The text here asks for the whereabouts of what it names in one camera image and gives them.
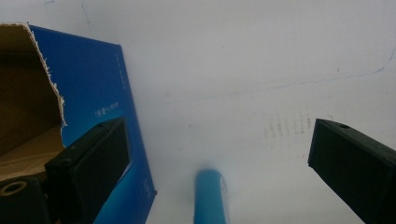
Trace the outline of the blue cardboard box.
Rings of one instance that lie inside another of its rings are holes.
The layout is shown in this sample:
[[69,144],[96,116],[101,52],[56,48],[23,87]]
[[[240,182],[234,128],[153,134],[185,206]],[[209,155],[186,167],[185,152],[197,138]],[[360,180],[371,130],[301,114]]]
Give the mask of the blue cardboard box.
[[145,224],[156,191],[120,46],[0,22],[0,224],[63,224],[45,164],[118,118],[130,163],[92,224]]

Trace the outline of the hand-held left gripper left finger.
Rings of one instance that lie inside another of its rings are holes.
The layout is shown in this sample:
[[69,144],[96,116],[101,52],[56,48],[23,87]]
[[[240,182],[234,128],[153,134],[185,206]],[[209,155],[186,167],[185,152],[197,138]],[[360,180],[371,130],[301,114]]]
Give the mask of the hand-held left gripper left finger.
[[63,224],[92,224],[130,163],[122,118],[99,123],[45,164]]

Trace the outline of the blue cylindrical tube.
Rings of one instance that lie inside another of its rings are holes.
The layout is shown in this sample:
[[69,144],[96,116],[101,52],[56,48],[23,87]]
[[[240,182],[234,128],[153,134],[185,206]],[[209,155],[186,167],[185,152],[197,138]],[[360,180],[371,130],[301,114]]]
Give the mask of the blue cylindrical tube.
[[193,224],[230,224],[227,187],[217,170],[205,169],[195,178]]

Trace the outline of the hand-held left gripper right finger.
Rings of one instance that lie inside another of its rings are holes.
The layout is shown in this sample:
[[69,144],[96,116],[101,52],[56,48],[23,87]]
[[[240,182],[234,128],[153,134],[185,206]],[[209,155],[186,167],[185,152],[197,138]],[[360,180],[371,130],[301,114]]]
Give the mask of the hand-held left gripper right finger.
[[396,224],[396,151],[345,124],[317,119],[308,165],[365,224]]

